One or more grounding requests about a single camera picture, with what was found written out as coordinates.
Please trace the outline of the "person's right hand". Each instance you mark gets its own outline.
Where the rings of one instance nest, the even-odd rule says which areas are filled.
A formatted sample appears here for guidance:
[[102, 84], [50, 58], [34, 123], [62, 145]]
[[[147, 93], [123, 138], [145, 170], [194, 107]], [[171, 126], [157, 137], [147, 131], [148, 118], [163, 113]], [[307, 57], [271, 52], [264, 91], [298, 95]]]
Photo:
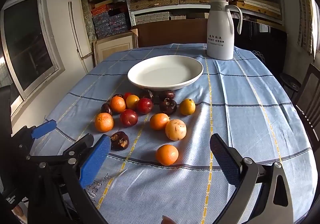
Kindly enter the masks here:
[[176, 224], [176, 222], [173, 221], [171, 218], [163, 215], [161, 224]]

